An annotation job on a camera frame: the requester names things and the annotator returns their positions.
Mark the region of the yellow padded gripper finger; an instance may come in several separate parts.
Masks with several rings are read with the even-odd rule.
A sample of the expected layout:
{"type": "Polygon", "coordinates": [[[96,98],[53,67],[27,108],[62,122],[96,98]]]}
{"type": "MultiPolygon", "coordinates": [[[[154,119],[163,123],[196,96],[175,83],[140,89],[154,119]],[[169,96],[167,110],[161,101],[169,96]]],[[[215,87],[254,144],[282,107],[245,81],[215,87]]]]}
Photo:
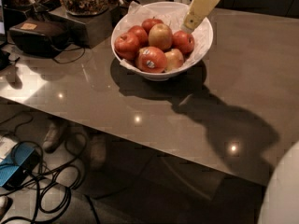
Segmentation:
{"type": "Polygon", "coordinates": [[[219,2],[220,0],[192,0],[180,28],[191,34],[219,2]]]}

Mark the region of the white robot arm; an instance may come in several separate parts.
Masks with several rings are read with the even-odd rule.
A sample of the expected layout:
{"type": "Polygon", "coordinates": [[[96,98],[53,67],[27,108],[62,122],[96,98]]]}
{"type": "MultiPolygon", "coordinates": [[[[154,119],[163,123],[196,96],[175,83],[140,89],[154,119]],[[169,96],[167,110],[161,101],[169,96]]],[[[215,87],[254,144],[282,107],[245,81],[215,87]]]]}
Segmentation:
{"type": "MultiPolygon", "coordinates": [[[[192,0],[181,29],[192,33],[220,0],[192,0]]],[[[299,224],[299,141],[279,161],[268,183],[257,224],[299,224]]]]}

